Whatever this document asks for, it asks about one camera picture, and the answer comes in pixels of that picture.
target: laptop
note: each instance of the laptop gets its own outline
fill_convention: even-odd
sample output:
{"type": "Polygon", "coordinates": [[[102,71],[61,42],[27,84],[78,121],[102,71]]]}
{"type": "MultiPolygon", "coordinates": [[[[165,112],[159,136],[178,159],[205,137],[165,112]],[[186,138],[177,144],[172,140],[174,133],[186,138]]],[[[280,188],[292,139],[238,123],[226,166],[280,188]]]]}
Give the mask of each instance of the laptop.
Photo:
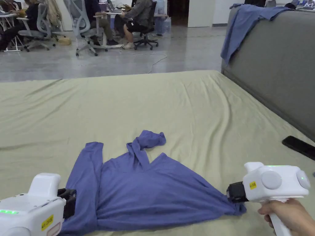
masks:
{"type": "Polygon", "coordinates": [[[112,3],[112,1],[111,0],[107,0],[107,3],[108,3],[108,10],[110,11],[110,12],[117,12],[117,13],[119,13],[119,12],[122,12],[122,10],[119,10],[119,9],[115,9],[114,8],[114,6],[113,6],[113,3],[112,3]]]}

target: mattress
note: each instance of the mattress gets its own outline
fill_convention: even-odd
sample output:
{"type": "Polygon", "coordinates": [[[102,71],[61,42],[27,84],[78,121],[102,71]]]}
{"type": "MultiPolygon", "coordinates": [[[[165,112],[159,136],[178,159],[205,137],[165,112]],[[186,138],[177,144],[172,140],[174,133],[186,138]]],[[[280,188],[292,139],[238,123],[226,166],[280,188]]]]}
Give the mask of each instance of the mattress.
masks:
{"type": "MultiPolygon", "coordinates": [[[[0,94],[0,199],[27,192],[41,172],[60,174],[64,187],[85,143],[104,143],[107,161],[144,129],[167,140],[147,150],[150,161],[165,152],[223,193],[242,180],[248,161],[299,166],[315,185],[314,161],[281,140],[314,143],[217,71],[1,83],[0,94]]],[[[312,188],[301,200],[313,217],[314,197],[312,188]]],[[[272,230],[259,206],[184,227],[92,235],[265,236],[272,230]]]]}

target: round button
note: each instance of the round button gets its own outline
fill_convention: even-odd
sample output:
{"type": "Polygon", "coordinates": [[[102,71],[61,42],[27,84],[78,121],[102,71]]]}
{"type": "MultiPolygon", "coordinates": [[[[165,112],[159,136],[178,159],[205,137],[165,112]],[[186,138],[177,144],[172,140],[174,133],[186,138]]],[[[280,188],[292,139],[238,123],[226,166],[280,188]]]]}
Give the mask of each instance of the round button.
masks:
{"type": "Polygon", "coordinates": [[[310,189],[311,183],[308,180],[308,177],[306,176],[304,171],[298,171],[296,173],[297,179],[299,180],[300,185],[305,189],[310,189]]]}
{"type": "Polygon", "coordinates": [[[266,171],[261,175],[261,181],[267,189],[274,190],[281,186],[282,178],[277,172],[266,171]]]}

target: black office chair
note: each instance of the black office chair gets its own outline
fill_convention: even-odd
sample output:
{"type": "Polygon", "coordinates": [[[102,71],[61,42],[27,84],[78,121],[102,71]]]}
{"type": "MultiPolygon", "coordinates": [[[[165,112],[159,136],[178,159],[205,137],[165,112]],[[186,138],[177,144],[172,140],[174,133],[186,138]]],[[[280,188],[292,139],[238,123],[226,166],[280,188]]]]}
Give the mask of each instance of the black office chair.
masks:
{"type": "Polygon", "coordinates": [[[152,46],[151,43],[155,43],[156,46],[158,47],[158,42],[156,40],[149,40],[148,39],[148,34],[154,31],[154,11],[155,11],[156,5],[157,5],[157,2],[153,2],[152,3],[151,11],[150,11],[150,14],[149,14],[149,20],[148,20],[149,21],[149,26],[145,30],[139,31],[140,37],[143,36],[143,39],[141,39],[141,40],[139,40],[137,42],[134,42],[135,50],[137,50],[138,47],[141,44],[144,44],[144,45],[149,44],[150,45],[150,50],[153,50],[153,46],[152,46]]]}

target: gripper handle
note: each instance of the gripper handle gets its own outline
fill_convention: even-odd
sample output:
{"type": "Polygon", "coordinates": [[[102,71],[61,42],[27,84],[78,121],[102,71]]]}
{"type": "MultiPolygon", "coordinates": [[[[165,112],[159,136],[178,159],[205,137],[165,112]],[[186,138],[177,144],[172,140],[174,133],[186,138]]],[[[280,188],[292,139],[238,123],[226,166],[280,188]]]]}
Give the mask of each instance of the gripper handle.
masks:
{"type": "Polygon", "coordinates": [[[282,223],[276,214],[270,214],[270,219],[277,236],[292,236],[291,231],[282,223]]]}

